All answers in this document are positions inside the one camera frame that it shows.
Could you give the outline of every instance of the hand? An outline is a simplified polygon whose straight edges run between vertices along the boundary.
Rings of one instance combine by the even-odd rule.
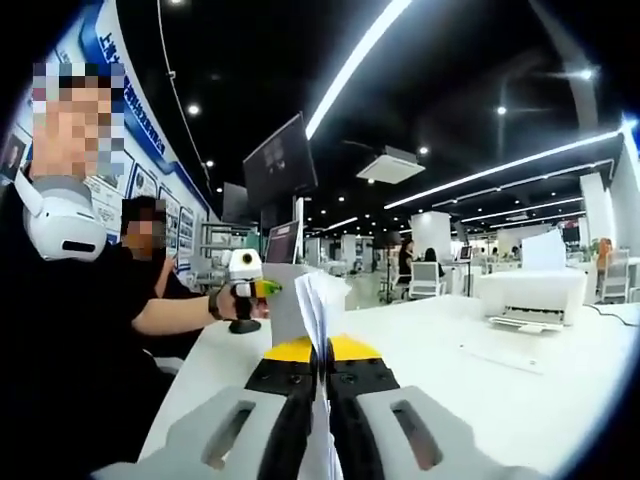
[[[231,287],[229,285],[222,287],[222,290],[218,293],[216,301],[218,305],[218,312],[222,318],[229,320],[235,320],[238,318],[238,314],[236,313],[236,299],[231,294]],[[258,301],[258,299],[252,298],[251,303],[251,318],[269,318],[269,307],[265,301]]]

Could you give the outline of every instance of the woman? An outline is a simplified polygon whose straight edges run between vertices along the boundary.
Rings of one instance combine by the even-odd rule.
[[[427,248],[427,251],[424,252],[424,261],[438,263],[436,251],[433,248]],[[438,276],[440,278],[444,277],[444,270],[442,269],[442,265],[440,265],[440,263],[438,263]]]
[[[411,282],[411,262],[413,261],[413,240],[405,238],[398,254],[398,284]]]

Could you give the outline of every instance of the white paper sheet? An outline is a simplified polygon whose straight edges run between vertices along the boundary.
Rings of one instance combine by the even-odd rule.
[[[295,285],[305,329],[311,344],[318,353],[320,362],[326,363],[327,325],[329,321],[338,318],[344,311],[344,298],[351,288],[344,280],[332,277],[325,272],[313,272],[298,277],[295,280]],[[316,425],[326,430],[326,435],[325,432],[316,432],[325,437],[325,440],[321,441],[322,445],[320,446],[310,442],[307,448],[318,449],[321,452],[324,465],[317,465],[317,468],[320,471],[324,470],[324,466],[327,467],[325,478],[342,480],[342,468],[335,449],[333,435],[329,431],[331,405],[327,399],[325,379],[320,378],[318,385],[321,388],[322,401],[320,402],[320,411],[315,412],[314,415],[322,417]]]
[[[553,229],[522,240],[522,270],[563,270],[567,253],[562,234]]]

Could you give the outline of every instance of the office chair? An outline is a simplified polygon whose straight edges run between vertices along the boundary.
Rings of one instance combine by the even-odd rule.
[[[607,258],[601,299],[627,303],[629,295],[629,250],[613,250]]]
[[[444,293],[444,283],[440,283],[438,262],[413,262],[409,298],[429,298]]]

